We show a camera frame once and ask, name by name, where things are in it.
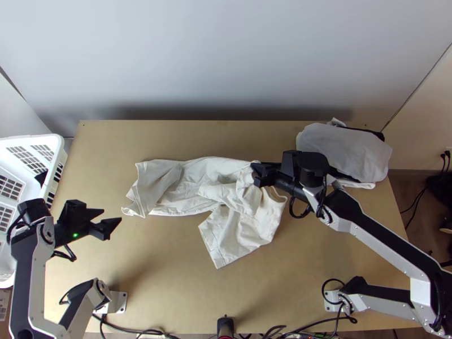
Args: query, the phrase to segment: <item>white plastic laundry basket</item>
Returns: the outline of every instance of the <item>white plastic laundry basket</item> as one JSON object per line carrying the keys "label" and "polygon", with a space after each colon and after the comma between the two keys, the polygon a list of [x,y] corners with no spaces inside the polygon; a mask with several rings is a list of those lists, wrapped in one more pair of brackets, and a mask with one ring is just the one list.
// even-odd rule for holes
{"label": "white plastic laundry basket", "polygon": [[[0,288],[14,283],[15,262],[6,231],[18,217],[20,202],[43,198],[52,206],[67,154],[57,134],[0,138]],[[44,184],[34,178],[48,170]]]}

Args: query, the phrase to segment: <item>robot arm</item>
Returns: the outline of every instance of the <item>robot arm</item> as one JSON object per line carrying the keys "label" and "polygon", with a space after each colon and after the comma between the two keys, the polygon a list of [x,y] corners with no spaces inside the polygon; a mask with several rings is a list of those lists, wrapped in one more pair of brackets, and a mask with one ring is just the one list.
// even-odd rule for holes
{"label": "robot arm", "polygon": [[55,225],[42,199],[21,203],[19,212],[30,226],[11,239],[11,254],[17,261],[10,317],[13,338],[82,339],[94,310],[124,312],[127,294],[112,292],[95,278],[67,293],[69,306],[58,324],[44,318],[45,264],[55,248],[89,234],[108,240],[121,218],[94,224],[91,219],[103,210],[86,208],[78,200],[66,202]]}
{"label": "robot arm", "polygon": [[[352,234],[410,278],[410,290],[368,285],[354,277],[341,289],[325,291],[325,309],[337,312],[375,310],[419,322],[439,337],[452,335],[452,274],[438,262],[387,227],[367,216],[358,201],[328,174],[329,164],[319,153],[286,151],[281,163],[251,164],[258,187],[274,185],[291,196],[290,214],[303,218],[309,212],[338,232]],[[326,186],[334,191],[326,195]],[[295,216],[294,199],[308,204]]]}

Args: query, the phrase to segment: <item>wrinkled white garment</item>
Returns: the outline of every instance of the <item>wrinkled white garment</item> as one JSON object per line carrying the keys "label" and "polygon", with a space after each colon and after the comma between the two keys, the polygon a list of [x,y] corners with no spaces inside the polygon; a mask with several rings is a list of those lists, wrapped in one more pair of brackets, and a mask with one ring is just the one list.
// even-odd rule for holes
{"label": "wrinkled white garment", "polygon": [[306,126],[297,135],[297,150],[324,154],[331,166],[362,183],[341,179],[344,186],[373,188],[375,182],[385,179],[392,148],[372,133],[332,124],[345,126],[337,119]]}
{"label": "wrinkled white garment", "polygon": [[273,240],[287,198],[273,187],[254,186],[250,162],[158,159],[136,167],[138,180],[127,193],[133,203],[123,213],[144,218],[212,211],[198,228],[216,268]]}

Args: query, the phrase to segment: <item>cable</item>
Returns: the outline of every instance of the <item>cable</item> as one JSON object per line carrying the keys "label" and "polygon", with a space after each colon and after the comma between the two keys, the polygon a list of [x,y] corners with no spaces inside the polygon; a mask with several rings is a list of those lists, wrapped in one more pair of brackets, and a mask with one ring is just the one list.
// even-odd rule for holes
{"label": "cable", "polygon": [[418,205],[419,205],[420,199],[422,198],[422,195],[424,194],[424,192],[425,192],[426,189],[427,189],[427,188],[424,188],[424,189],[423,189],[422,194],[420,195],[418,201],[416,202],[416,206],[414,207],[413,214],[411,215],[410,220],[408,220],[408,222],[406,223],[405,230],[408,228],[408,226],[410,226],[411,222],[413,221],[414,216],[416,215],[416,212],[417,212],[417,210],[418,210]]}
{"label": "cable", "polygon": [[[441,159],[442,159],[442,168],[441,168],[441,172],[440,174],[444,173],[444,167],[446,166],[446,155],[443,153],[441,154]],[[422,196],[422,194],[424,194],[423,192],[425,191],[427,187],[423,188],[416,196],[416,198],[414,198],[413,203],[410,205],[410,207],[404,209],[403,211],[400,212],[400,214],[408,212],[410,209],[412,209],[412,207],[414,206],[414,204],[416,203],[416,201],[420,198],[420,196]]]}
{"label": "cable", "polygon": [[[446,166],[446,156],[447,156],[447,158],[448,158],[448,161],[447,161],[446,171],[444,171],[444,167]],[[449,151],[446,151],[446,152],[444,152],[443,154],[441,154],[441,159],[442,159],[442,168],[441,168],[440,175],[442,175],[444,172],[447,172],[447,171],[449,170],[449,166],[450,166],[450,152],[449,152]],[[426,185],[426,186],[425,186],[425,187],[417,194],[416,198],[414,199],[414,201],[413,201],[413,203],[411,204],[410,207],[408,207],[407,209],[405,209],[405,210],[403,210],[402,212],[400,212],[401,214],[402,214],[402,213],[405,213],[405,212],[409,211],[410,209],[412,209],[412,207],[414,206],[413,214],[411,215],[410,220],[408,220],[408,222],[407,222],[407,224],[406,224],[406,226],[405,226],[405,230],[408,229],[408,227],[410,226],[411,222],[413,221],[413,219],[414,219],[414,217],[415,217],[415,215],[416,215],[416,212],[417,212],[417,210],[418,210],[419,202],[420,202],[420,200],[422,199],[422,196],[424,195],[424,193],[425,193],[425,191],[427,190],[427,188],[428,188],[428,185]]]}
{"label": "cable", "polygon": [[158,329],[149,328],[149,329],[146,329],[144,331],[138,331],[138,330],[135,330],[135,329],[129,329],[129,328],[124,328],[124,327],[121,327],[121,326],[117,326],[117,325],[114,325],[112,323],[109,323],[106,320],[106,318],[107,318],[106,315],[102,316],[104,318],[103,320],[102,320],[101,317],[99,317],[99,316],[97,316],[95,314],[92,314],[92,317],[96,318],[99,321],[101,321],[102,325],[107,325],[108,327],[116,329],[117,331],[120,331],[120,332],[131,333],[131,334],[138,334],[139,336],[143,335],[143,334],[150,334],[150,335],[153,335],[153,336],[166,336],[167,338],[170,338],[170,339],[180,339],[180,338],[176,337],[173,334],[165,333],[165,332],[160,331]]}
{"label": "cable", "polygon": [[342,301],[335,301],[335,302],[332,302],[332,301],[328,300],[328,299],[326,298],[326,296],[325,296],[326,293],[327,293],[327,292],[325,292],[325,286],[327,286],[327,284],[330,283],[331,281],[337,281],[338,283],[341,283],[342,286],[345,286],[345,284],[344,284],[344,282],[343,282],[342,280],[339,280],[339,279],[336,279],[336,278],[328,279],[328,280],[326,280],[326,281],[323,283],[323,285],[321,286],[321,296],[322,296],[327,302],[329,302],[330,304],[332,304],[332,305],[339,305],[339,304],[341,304],[341,303],[343,303],[343,302],[342,302]]}
{"label": "cable", "polygon": [[27,211],[27,209],[23,210],[19,214],[19,216],[16,218],[16,220],[14,220],[14,222],[11,224],[11,226],[9,226],[8,230],[6,231],[6,242],[8,243],[8,245],[11,242],[12,231],[19,225],[19,221],[24,217],[26,211]]}
{"label": "cable", "polygon": [[106,339],[105,334],[103,334],[103,330],[102,330],[102,325],[103,325],[103,322],[104,322],[106,316],[107,316],[106,314],[102,315],[101,322],[99,323],[99,332],[101,334],[102,339]]}
{"label": "cable", "polygon": [[438,332],[442,326],[442,321],[444,319],[444,316],[442,314],[443,304],[442,304],[442,295],[444,294],[444,291],[442,289],[441,281],[438,275],[436,275],[433,279],[434,287],[436,289],[436,299],[438,303],[438,308],[436,312],[435,320],[432,324],[430,324],[430,327],[435,331]]}
{"label": "cable", "polygon": [[291,217],[293,217],[295,219],[301,219],[301,218],[304,218],[305,216],[307,216],[309,214],[309,212],[312,211],[311,205],[307,205],[306,208],[305,208],[305,211],[303,213],[301,213],[300,215],[296,215],[293,212],[293,204],[294,204],[294,202],[295,202],[295,197],[291,197],[290,201],[289,201],[289,214],[290,214]]}
{"label": "cable", "polygon": [[69,252],[69,255],[67,255],[66,253],[60,252],[60,251],[53,251],[52,253],[52,258],[53,257],[60,257],[63,259],[67,259],[70,262],[74,262],[77,260],[77,256],[75,255],[75,253],[71,250],[71,248],[68,245],[65,245],[64,248]]}
{"label": "cable", "polygon": [[[319,325],[319,324],[327,323],[327,322],[329,322],[329,321],[335,321],[335,322],[336,322],[336,325],[334,326],[334,331],[333,331],[333,333],[332,333],[328,338],[325,338],[325,339],[332,339],[332,338],[337,334],[337,328],[338,328],[338,325],[339,325],[339,320],[348,320],[348,321],[351,322],[352,324],[356,324],[356,323],[358,322],[358,320],[357,320],[356,318],[354,318],[354,317],[352,317],[352,316],[350,316],[350,315],[348,315],[348,314],[345,314],[345,316],[341,316],[342,308],[346,305],[344,301],[331,302],[330,300],[328,300],[328,299],[326,298],[325,295],[327,295],[327,294],[325,294],[325,293],[326,293],[326,292],[325,292],[325,287],[326,287],[327,284],[330,283],[331,281],[337,281],[338,283],[342,284],[342,286],[345,286],[345,284],[344,284],[343,281],[341,281],[341,280],[339,280],[339,279],[331,278],[331,279],[326,280],[326,281],[323,283],[323,285],[321,286],[321,294],[322,294],[322,297],[323,297],[327,302],[329,302],[329,303],[332,304],[332,305],[340,305],[339,311],[338,311],[338,313],[337,313],[337,316],[336,316],[335,318],[323,319],[323,320],[315,321],[315,322],[313,322],[313,323],[311,323],[311,324],[308,324],[308,325],[299,327],[299,328],[297,328],[297,329],[295,329],[295,330],[293,330],[293,331],[291,331],[291,332],[289,332],[289,333],[283,334],[283,335],[281,336],[281,338],[287,338],[287,337],[290,336],[290,335],[300,334],[300,333],[302,333],[302,331],[304,331],[304,330],[306,330],[306,329],[308,329],[308,328],[310,328],[310,327]],[[352,312],[353,312],[353,308],[352,308],[351,302],[350,302],[347,298],[345,298],[345,296],[344,296],[343,294],[340,294],[340,296],[348,303],[348,305],[349,305],[349,307],[350,307],[350,312],[352,313]]]}
{"label": "cable", "polygon": [[279,331],[283,328],[286,328],[286,325],[276,325],[271,327],[263,336],[262,339],[268,339],[279,333]]}
{"label": "cable", "polygon": [[325,201],[325,198],[327,197],[327,176],[323,177],[323,190],[320,194],[319,204],[317,205],[317,210],[315,211],[315,216],[317,218],[321,217],[321,210],[323,208],[323,202]]}

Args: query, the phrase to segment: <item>tan tabletop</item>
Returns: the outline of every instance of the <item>tan tabletop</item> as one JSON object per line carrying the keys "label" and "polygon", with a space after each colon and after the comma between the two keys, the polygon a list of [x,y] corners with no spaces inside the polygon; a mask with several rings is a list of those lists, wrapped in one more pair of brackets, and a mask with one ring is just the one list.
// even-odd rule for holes
{"label": "tan tabletop", "polygon": [[[121,206],[137,178],[135,163],[208,155],[281,161],[295,148],[306,121],[84,121],[63,171],[52,213],[79,199],[103,208],[103,218],[122,216],[110,241],[85,237],[71,244],[78,260],[54,258],[46,270],[46,317],[58,321],[60,297],[94,277],[129,293],[127,310],[109,321],[130,328],[163,327],[172,333],[215,333],[216,320],[235,318],[238,333],[262,333],[286,324],[295,329],[335,316],[324,310],[320,288],[332,277],[347,282],[408,288],[409,281],[349,234],[329,229],[313,214],[282,218],[274,240],[216,270],[197,228],[208,214],[185,217],[124,216]],[[374,190],[348,189],[364,211],[406,237],[386,179]],[[341,321],[340,331],[415,327],[416,323],[376,312],[356,314],[358,324]],[[97,332],[92,320],[89,332]],[[316,327],[331,331],[334,323]]]}

